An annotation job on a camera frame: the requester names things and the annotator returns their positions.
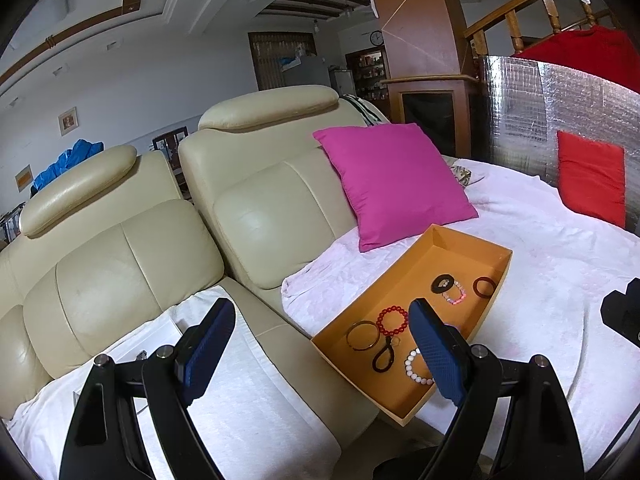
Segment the cream leather sofa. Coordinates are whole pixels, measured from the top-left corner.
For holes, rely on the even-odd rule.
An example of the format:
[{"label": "cream leather sofa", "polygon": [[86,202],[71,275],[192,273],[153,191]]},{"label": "cream leather sofa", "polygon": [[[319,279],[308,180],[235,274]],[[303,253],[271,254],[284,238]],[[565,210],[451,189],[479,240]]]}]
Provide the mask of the cream leather sofa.
[{"label": "cream leather sofa", "polygon": [[[218,248],[193,205],[178,198],[164,157],[143,155],[130,174],[130,152],[121,148],[73,168],[25,206],[27,241],[11,252],[3,270],[5,283],[14,279],[18,285],[13,296],[3,297],[5,306],[6,298],[13,304],[0,319],[0,416],[11,418],[52,379],[219,284],[283,377],[347,447],[378,410],[302,334],[224,275]],[[48,269],[35,261],[46,251],[54,251],[44,255]],[[29,258],[37,275],[27,280]],[[26,267],[12,269],[14,261]]]},{"label": "cream leather sofa", "polygon": [[312,137],[345,125],[366,123],[333,89],[277,88],[212,106],[178,147],[194,204],[232,276],[285,318],[282,280],[356,226]]},{"label": "cream leather sofa", "polygon": [[67,171],[27,202],[20,215],[22,233],[0,253],[0,317],[93,236],[181,197],[164,156],[136,156],[133,146],[110,148]]}]

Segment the red pillow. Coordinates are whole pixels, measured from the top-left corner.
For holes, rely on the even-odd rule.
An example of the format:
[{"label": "red pillow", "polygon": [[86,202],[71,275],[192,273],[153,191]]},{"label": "red pillow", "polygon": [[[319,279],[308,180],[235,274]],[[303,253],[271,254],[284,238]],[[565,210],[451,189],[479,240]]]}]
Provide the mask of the red pillow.
[{"label": "red pillow", "polygon": [[558,131],[558,189],[571,211],[625,227],[625,150]]}]

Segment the ring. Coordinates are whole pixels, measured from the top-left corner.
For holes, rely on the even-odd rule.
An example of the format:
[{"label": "ring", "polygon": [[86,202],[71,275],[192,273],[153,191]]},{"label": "ring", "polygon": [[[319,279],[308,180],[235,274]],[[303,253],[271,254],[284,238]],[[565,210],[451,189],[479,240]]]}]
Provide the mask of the ring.
[{"label": "ring", "polygon": [[[365,346],[364,348],[356,348],[349,342],[349,336],[351,335],[351,332],[353,332],[354,328],[360,325],[372,325],[373,327],[375,327],[376,333],[377,333],[376,340],[373,343],[371,343],[369,346]],[[349,348],[351,348],[352,350],[355,350],[356,352],[363,352],[365,350],[369,350],[369,348],[373,348],[375,345],[378,344],[378,341],[380,341],[380,329],[373,321],[363,319],[362,321],[357,321],[354,324],[352,324],[347,330],[346,334],[344,335],[344,338],[347,340],[347,345],[349,346]]]},{"label": "ring", "polygon": [[441,274],[433,283],[431,283],[431,291],[434,294],[442,294],[443,292],[447,292],[455,283],[456,280],[453,279],[453,276],[450,274]]},{"label": "ring", "polygon": [[[486,282],[489,285],[491,285],[494,288],[494,291],[491,294],[483,294],[482,292],[480,292],[478,290],[478,283],[480,282]],[[491,278],[488,278],[487,276],[480,276],[477,280],[474,281],[474,292],[476,293],[476,296],[479,296],[480,298],[483,298],[484,300],[488,300],[492,297],[492,295],[495,292],[497,285],[495,284],[494,280],[492,280]]]}]

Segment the gold bangle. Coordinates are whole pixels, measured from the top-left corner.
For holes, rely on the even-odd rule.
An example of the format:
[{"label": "gold bangle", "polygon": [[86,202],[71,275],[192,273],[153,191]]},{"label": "gold bangle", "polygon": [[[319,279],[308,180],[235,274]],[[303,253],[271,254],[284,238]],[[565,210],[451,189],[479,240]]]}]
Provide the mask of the gold bangle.
[{"label": "gold bangle", "polygon": [[[376,340],[371,343],[369,346],[366,346],[364,348],[356,348],[355,346],[353,346],[350,342],[349,342],[349,336],[351,335],[351,332],[353,331],[354,328],[360,326],[360,325],[371,325],[376,329],[376,333],[378,334],[376,336]],[[362,321],[357,321],[354,324],[352,324],[349,329],[347,330],[346,334],[344,335],[344,338],[347,341],[347,345],[349,346],[349,348],[351,348],[352,350],[355,350],[356,352],[363,352],[365,350],[369,350],[370,348],[373,348],[375,345],[378,344],[378,341],[380,341],[380,329],[378,328],[378,326],[373,322],[373,321],[369,321],[367,319],[363,319]]]}]

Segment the white sheet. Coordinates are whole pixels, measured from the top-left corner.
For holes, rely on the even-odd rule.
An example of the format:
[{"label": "white sheet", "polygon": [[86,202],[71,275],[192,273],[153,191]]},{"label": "white sheet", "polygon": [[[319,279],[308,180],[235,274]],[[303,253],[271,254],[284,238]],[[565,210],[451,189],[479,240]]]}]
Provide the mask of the white sheet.
[{"label": "white sheet", "polygon": [[[585,468],[640,402],[640,351],[600,319],[602,298],[640,276],[640,238],[569,211],[538,177],[462,160],[484,178],[466,188],[479,218],[448,227],[513,250],[508,275],[475,342],[496,355],[551,359],[574,416]],[[417,239],[361,254],[353,230],[282,284],[284,310],[315,335]],[[493,457],[508,400],[501,399],[483,452]],[[436,393],[417,416],[445,432],[454,405]]]},{"label": "white sheet", "polygon": [[[135,346],[164,316],[180,330],[198,324],[220,286],[171,307],[107,350]],[[84,383],[92,362],[49,383],[18,407],[8,429],[44,480],[58,478],[66,430],[73,415],[72,391]],[[328,479],[340,447],[316,414],[284,380],[236,308],[236,328],[203,397],[189,407],[191,419],[216,465],[229,480]],[[149,410],[138,416],[149,460],[158,480],[173,480]]]}]

